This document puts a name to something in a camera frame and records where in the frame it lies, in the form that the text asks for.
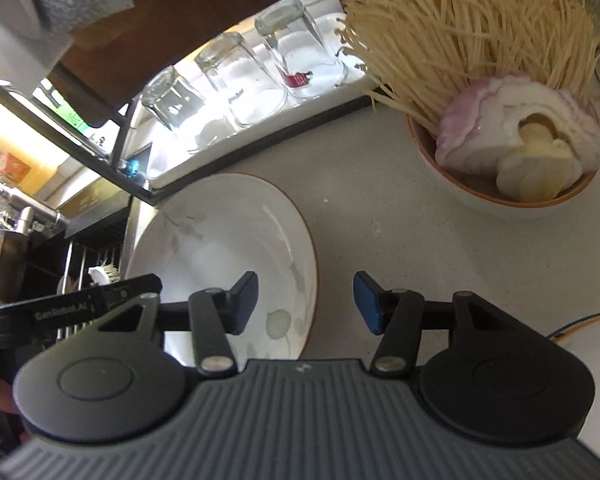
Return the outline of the white floral plate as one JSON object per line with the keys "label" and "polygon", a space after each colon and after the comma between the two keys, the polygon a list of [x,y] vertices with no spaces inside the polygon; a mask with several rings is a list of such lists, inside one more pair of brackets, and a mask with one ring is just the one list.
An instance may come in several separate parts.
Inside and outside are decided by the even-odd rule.
{"label": "white floral plate", "polygon": [[317,297],[314,243],[296,205],[246,174],[217,174],[162,203],[137,241],[126,274],[155,274],[165,302],[230,289],[257,273],[259,296],[245,331],[228,340],[240,365],[296,360],[306,346]]}

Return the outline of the garlic cloves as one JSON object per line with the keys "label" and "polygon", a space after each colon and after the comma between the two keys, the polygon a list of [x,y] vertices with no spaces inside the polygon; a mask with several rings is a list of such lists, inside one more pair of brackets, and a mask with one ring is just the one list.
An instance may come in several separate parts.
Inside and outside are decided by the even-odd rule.
{"label": "garlic cloves", "polygon": [[496,187],[503,195],[521,203],[547,202],[582,177],[580,160],[547,117],[531,115],[518,133],[522,145],[498,161]]}

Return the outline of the purple onion half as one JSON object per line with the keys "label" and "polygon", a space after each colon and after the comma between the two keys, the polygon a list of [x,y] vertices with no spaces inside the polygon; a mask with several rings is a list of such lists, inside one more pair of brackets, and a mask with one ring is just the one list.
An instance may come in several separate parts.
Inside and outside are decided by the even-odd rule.
{"label": "purple onion half", "polygon": [[570,91],[513,75],[476,81],[446,107],[436,137],[437,164],[467,177],[490,178],[496,186],[498,161],[522,145],[519,125],[533,114],[547,117],[569,143],[582,177],[600,168],[596,117]]}

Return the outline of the upturned drinking glass left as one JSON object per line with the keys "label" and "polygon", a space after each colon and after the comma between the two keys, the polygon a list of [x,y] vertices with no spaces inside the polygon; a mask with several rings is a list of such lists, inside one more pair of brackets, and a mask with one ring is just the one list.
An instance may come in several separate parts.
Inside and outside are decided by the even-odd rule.
{"label": "upturned drinking glass left", "polygon": [[146,84],[140,100],[170,131],[168,139],[180,151],[199,153],[233,132],[221,110],[206,101],[173,66]]}

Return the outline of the upturned drinking glass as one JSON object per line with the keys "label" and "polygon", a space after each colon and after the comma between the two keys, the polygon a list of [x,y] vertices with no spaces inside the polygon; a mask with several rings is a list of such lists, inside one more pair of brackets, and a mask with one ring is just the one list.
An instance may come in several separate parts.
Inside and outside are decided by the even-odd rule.
{"label": "upturned drinking glass", "polygon": [[256,17],[254,29],[295,99],[309,100],[331,92],[346,76],[346,66],[300,0],[270,6]]}
{"label": "upturned drinking glass", "polygon": [[146,84],[140,100],[170,131],[168,139],[180,151],[199,153],[233,132],[221,110],[206,101],[173,66]]}
{"label": "upturned drinking glass", "polygon": [[287,91],[239,32],[222,32],[210,40],[195,62],[241,127],[276,115],[287,102]]}

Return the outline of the upturned drinking glass middle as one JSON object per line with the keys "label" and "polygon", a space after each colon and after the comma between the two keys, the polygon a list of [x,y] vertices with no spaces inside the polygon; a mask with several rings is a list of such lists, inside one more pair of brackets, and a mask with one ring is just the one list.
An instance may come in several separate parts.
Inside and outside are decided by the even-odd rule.
{"label": "upturned drinking glass middle", "polygon": [[195,62],[241,127],[276,115],[287,102],[287,91],[239,32],[222,32],[210,40]]}

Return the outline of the upturned drinking glass right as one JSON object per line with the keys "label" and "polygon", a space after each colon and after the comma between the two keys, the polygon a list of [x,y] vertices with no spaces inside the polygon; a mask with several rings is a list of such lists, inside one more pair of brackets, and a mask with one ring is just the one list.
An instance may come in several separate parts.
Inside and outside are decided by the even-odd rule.
{"label": "upturned drinking glass right", "polygon": [[331,92],[346,76],[346,66],[300,0],[270,6],[256,17],[254,29],[295,99],[309,100]]}

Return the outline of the bundle of dry noodles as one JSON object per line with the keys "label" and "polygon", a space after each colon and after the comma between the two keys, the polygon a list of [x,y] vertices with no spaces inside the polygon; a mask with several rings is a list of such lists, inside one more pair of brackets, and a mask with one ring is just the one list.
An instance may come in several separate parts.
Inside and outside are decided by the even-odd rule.
{"label": "bundle of dry noodles", "polygon": [[484,77],[528,76],[582,104],[600,35],[581,0],[344,0],[337,34],[371,97],[436,134],[445,107]]}

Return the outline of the black dish rack frame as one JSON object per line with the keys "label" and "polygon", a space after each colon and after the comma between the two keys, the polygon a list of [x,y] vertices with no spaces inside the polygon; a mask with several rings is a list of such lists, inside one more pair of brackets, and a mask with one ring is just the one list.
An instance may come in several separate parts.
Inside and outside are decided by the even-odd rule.
{"label": "black dish rack frame", "polygon": [[10,82],[0,80],[0,104],[99,177],[146,204],[155,203],[154,193],[130,174],[131,163],[123,157],[139,98],[132,99],[105,119],[106,124],[117,127],[111,148],[104,148],[92,139],[96,129],[87,125],[51,84],[41,84],[34,95],[27,98]]}

